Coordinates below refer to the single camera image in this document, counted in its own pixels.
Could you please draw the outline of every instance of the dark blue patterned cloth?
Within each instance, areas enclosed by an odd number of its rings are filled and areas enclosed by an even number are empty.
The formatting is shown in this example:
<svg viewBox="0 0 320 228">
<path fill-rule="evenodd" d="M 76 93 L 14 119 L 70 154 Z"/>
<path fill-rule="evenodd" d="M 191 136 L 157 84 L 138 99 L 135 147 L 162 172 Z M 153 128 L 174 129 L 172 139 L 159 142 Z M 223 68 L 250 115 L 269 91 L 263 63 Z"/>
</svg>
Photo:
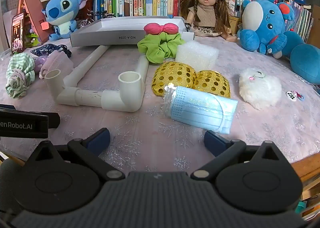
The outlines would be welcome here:
<svg viewBox="0 0 320 228">
<path fill-rule="evenodd" d="M 61 45 L 54 45 L 52 43 L 48 43 L 48 44 L 45 44 L 39 48 L 36 48 L 34 50 L 31 50 L 31 53 L 33 55 L 36 55 L 36 56 L 43 56 L 43 55 L 50 55 L 53 51 L 58 51 L 60 49 L 63 49 L 64 53 L 68 56 L 68 58 L 71 57 L 71 51 L 68 50 L 68 47 L 61 44 Z"/>
</svg>

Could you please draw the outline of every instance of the phone screen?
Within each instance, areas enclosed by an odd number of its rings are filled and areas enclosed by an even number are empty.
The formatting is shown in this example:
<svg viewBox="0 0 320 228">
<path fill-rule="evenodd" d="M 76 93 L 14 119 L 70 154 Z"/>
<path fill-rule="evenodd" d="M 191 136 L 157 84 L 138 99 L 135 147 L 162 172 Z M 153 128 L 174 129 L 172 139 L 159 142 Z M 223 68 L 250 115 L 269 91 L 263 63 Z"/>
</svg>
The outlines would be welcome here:
<svg viewBox="0 0 320 228">
<path fill-rule="evenodd" d="M 19 14 L 12 20 L 12 51 L 23 50 L 23 18 L 24 14 Z"/>
</svg>

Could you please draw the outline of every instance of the white fluffy toy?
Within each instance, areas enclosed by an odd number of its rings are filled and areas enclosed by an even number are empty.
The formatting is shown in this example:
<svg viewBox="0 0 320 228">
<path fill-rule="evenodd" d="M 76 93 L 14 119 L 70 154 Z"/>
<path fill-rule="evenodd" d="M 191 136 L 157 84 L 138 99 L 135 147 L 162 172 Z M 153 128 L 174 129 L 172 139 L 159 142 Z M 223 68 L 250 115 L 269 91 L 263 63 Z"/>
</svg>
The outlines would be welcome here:
<svg viewBox="0 0 320 228">
<path fill-rule="evenodd" d="M 257 110 L 275 106 L 281 98 L 280 80 L 259 70 L 247 68 L 239 77 L 240 96 Z"/>
</svg>

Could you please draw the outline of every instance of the brown wig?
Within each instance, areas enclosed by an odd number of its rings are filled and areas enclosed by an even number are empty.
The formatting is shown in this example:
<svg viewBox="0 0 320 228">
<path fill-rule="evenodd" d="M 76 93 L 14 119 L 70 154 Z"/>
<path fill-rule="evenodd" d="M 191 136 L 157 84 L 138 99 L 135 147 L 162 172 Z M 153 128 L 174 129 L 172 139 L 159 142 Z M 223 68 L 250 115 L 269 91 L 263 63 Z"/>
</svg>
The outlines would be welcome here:
<svg viewBox="0 0 320 228">
<path fill-rule="evenodd" d="M 198 0 L 181 0 L 180 1 L 180 16 L 185 20 L 188 17 L 188 8 L 193 7 L 195 11 L 195 21 L 200 22 L 197 15 Z M 216 15 L 216 26 L 215 30 L 217 32 L 225 32 L 226 28 L 230 27 L 229 14 L 226 0 L 217 0 L 214 4 L 214 12 Z"/>
</svg>

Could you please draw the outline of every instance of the doll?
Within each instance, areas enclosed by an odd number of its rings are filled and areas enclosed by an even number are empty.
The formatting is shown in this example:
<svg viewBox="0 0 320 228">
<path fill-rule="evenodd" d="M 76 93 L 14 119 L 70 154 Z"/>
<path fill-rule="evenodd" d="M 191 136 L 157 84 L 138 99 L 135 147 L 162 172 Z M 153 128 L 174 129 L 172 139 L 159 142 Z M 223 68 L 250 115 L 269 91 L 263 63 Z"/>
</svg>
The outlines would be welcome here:
<svg viewBox="0 0 320 228">
<path fill-rule="evenodd" d="M 231 35 L 226 0 L 181 0 L 180 14 L 192 25 L 196 36 L 221 36 L 230 42 L 237 40 Z"/>
</svg>

